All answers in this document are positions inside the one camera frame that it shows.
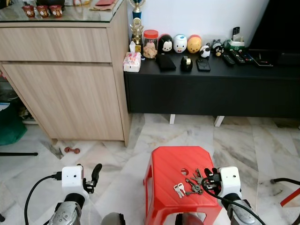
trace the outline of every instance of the wooden cabinet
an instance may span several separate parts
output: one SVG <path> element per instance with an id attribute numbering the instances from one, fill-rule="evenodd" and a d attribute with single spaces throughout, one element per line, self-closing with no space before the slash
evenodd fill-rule
<path id="1" fill-rule="evenodd" d="M 51 138 L 123 140 L 113 68 L 3 64 Z"/>
<path id="2" fill-rule="evenodd" d="M 127 2 L 110 22 L 17 24 L 1 23 L 0 69 L 48 136 L 126 145 Z"/>

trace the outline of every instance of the mickey mouse figure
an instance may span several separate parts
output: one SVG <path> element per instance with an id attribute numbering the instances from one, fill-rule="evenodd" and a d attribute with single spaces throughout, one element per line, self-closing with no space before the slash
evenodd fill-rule
<path id="1" fill-rule="evenodd" d="M 212 41 L 212 49 L 214 50 L 215 52 L 215 56 L 221 56 L 224 52 L 224 47 L 222 46 L 221 44 L 221 40 L 218 39 L 217 41 L 214 39 Z"/>
<path id="2" fill-rule="evenodd" d="M 158 52 L 166 53 L 172 50 L 172 37 L 168 34 L 163 34 L 160 36 L 158 41 Z"/>

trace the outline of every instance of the red plastic stool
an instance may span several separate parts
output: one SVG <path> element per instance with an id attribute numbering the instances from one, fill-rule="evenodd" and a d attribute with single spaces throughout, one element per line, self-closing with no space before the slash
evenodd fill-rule
<path id="1" fill-rule="evenodd" d="M 192 177 L 196 168 L 204 177 L 204 169 L 213 168 L 210 154 L 201 147 L 159 147 L 152 152 L 143 181 L 146 189 L 146 225 L 162 225 L 168 215 L 181 212 L 203 212 L 206 214 L 204 224 L 213 224 L 221 211 L 214 197 L 204 193 L 179 198 L 173 189 L 174 185 L 183 183 L 185 191 L 192 191 L 185 178 Z M 182 169 L 188 171 L 186 176 L 181 173 Z M 148 210 L 147 181 L 150 178 L 152 199 Z"/>

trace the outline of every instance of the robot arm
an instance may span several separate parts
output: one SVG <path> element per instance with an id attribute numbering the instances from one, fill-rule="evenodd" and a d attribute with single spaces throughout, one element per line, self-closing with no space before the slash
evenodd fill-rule
<path id="1" fill-rule="evenodd" d="M 242 200 L 240 175 L 237 167 L 213 168 L 212 172 L 206 168 L 204 172 L 207 178 L 202 181 L 203 189 L 208 194 L 218 198 L 218 203 L 227 210 L 231 225 L 265 224 L 253 211 L 250 203 L 247 200 Z"/>
<path id="2" fill-rule="evenodd" d="M 62 169 L 61 186 L 66 198 L 64 202 L 57 204 L 49 225 L 80 225 L 81 210 L 88 202 L 89 194 L 94 193 L 101 169 L 102 164 L 97 164 L 92 172 L 91 181 L 86 181 L 83 177 L 81 165 L 66 166 Z M 110 213 L 103 218 L 101 224 L 125 225 L 124 216 L 119 213 Z"/>

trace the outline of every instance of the small red toy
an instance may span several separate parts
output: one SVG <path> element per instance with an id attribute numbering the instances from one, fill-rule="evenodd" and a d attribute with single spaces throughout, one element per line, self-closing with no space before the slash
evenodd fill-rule
<path id="1" fill-rule="evenodd" d="M 79 153 L 80 153 L 80 149 L 71 149 L 71 148 L 69 148 L 69 147 L 66 147 L 66 148 L 65 148 L 65 152 L 66 152 L 66 153 L 68 153 L 68 152 L 70 152 L 70 151 L 74 152 L 75 154 L 79 154 Z"/>

